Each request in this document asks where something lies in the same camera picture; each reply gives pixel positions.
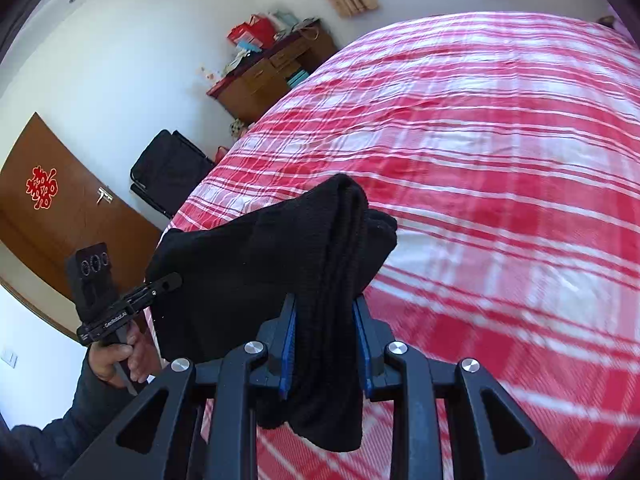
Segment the dark jacket left forearm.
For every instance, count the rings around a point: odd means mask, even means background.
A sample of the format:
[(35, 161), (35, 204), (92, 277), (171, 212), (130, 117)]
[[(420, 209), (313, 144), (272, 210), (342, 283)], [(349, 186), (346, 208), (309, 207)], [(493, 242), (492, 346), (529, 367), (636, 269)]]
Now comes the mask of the dark jacket left forearm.
[(61, 418), (47, 426), (18, 425), (1, 437), (3, 479), (61, 479), (100, 433), (131, 401), (115, 370), (130, 357), (126, 344), (87, 352), (74, 400)]

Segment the person's left hand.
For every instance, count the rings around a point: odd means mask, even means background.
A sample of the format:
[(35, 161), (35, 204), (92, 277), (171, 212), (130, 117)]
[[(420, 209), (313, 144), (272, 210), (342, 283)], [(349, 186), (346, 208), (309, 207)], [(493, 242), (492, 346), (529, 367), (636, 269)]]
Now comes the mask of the person's left hand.
[(99, 380), (114, 388), (125, 388), (126, 384), (116, 372), (116, 365), (126, 363), (132, 382), (142, 384), (150, 376), (162, 371), (162, 363), (147, 328), (140, 330), (141, 324), (131, 322), (124, 344), (102, 344), (94, 342), (89, 348), (88, 362)]

